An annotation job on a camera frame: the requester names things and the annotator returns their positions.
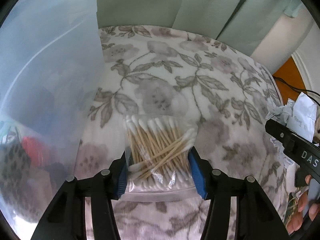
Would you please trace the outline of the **bag of cotton swabs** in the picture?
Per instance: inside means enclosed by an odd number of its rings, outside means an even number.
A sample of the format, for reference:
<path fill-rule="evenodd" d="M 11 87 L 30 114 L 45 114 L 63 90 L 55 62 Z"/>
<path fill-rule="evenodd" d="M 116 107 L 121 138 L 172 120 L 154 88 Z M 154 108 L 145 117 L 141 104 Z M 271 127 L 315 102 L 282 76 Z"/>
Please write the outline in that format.
<path fill-rule="evenodd" d="M 124 200 L 170 202 L 197 195 L 188 154 L 195 122 L 169 115 L 128 115 L 124 119 L 128 170 Z"/>

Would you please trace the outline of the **dark red hair claw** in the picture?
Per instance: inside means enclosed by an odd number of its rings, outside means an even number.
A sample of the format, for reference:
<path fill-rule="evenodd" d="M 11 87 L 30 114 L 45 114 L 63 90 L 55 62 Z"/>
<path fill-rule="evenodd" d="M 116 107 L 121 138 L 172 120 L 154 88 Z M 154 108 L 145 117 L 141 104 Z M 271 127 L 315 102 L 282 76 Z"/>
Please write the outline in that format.
<path fill-rule="evenodd" d="M 31 158 L 31 165 L 34 167 L 45 167 L 53 162 L 52 148 L 37 138 L 23 137 L 22 147 Z"/>

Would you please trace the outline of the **leopard print scrunchie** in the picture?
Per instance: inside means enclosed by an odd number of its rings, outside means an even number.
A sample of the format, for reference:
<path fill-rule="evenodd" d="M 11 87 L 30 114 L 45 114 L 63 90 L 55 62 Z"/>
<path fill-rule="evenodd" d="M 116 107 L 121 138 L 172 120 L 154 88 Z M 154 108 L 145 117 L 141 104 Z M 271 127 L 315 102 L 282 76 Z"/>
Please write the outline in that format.
<path fill-rule="evenodd" d="M 29 175 L 31 158 L 20 142 L 1 144 L 1 194 L 4 202 L 16 204 L 20 185 Z"/>

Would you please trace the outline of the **crumpled white paper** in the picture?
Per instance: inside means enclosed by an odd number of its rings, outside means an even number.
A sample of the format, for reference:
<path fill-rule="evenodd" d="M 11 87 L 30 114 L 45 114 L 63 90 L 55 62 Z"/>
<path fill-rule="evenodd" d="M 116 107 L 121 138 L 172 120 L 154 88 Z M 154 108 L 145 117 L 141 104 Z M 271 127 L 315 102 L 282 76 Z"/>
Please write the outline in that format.
<path fill-rule="evenodd" d="M 301 92 L 297 100 L 288 99 L 287 104 L 275 107 L 266 116 L 265 131 L 272 136 L 270 140 L 278 149 L 278 159 L 285 167 L 293 164 L 293 160 L 284 154 L 284 147 L 279 139 L 281 129 L 288 128 L 303 139 L 319 146 L 313 137 L 316 131 L 317 104 L 305 93 Z"/>

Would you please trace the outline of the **floral blanket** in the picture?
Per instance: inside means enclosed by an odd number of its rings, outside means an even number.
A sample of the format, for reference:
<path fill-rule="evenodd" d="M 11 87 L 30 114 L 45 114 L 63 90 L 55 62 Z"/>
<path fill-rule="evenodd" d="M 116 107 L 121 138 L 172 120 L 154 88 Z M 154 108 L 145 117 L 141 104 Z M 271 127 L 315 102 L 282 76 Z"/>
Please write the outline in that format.
<path fill-rule="evenodd" d="M 99 36 L 104 72 L 92 86 L 81 74 L 72 97 L 87 113 L 76 177 L 91 177 L 121 155 L 125 115 L 183 117 L 198 125 L 200 156 L 231 177 L 255 177 L 284 218 L 286 170 L 264 130 L 265 116 L 282 100 L 261 64 L 211 38 L 165 27 L 104 27 Z"/>

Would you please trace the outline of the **clear plastic storage bin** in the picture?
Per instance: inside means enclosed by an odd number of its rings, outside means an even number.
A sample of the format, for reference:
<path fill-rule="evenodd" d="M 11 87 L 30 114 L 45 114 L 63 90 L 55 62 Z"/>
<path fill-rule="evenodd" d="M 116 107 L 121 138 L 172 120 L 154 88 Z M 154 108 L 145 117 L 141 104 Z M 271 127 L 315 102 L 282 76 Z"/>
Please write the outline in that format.
<path fill-rule="evenodd" d="M 52 163 L 30 166 L 20 199 L 1 212 L 29 238 L 74 173 L 79 142 L 104 68 L 97 0 L 6 0 L 1 5 L 1 144 L 34 137 Z"/>

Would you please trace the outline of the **green curtain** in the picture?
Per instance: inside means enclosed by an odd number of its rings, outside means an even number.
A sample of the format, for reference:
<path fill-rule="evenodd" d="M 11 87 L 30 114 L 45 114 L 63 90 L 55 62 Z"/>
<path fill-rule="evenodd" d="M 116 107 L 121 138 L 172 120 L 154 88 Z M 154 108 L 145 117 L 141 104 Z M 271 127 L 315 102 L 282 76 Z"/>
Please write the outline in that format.
<path fill-rule="evenodd" d="M 221 41 L 251 55 L 282 15 L 300 0 L 97 0 L 99 27 L 156 25 Z"/>

